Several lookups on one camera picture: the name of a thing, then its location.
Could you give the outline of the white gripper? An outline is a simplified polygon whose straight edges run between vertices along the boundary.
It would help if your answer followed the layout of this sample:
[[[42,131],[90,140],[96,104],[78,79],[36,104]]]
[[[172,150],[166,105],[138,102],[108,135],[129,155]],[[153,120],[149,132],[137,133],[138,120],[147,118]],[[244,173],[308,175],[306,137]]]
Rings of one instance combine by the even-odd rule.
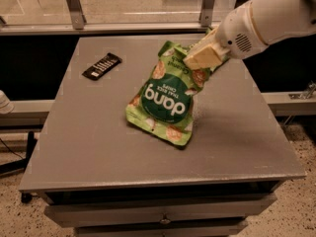
[[[252,10],[252,1],[231,11],[218,28],[210,30],[188,52],[184,63],[191,70],[207,67],[207,54],[220,50],[220,45],[228,49],[230,57],[245,59],[263,52],[268,45],[258,33]]]

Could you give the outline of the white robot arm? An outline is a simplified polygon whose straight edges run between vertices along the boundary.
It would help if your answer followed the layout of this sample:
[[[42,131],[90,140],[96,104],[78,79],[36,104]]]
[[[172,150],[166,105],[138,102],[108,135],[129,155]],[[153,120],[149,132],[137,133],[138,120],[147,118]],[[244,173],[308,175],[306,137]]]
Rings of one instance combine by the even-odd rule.
[[[316,0],[250,0],[194,45],[184,63],[192,70],[216,67],[282,40],[315,35],[315,8]]]

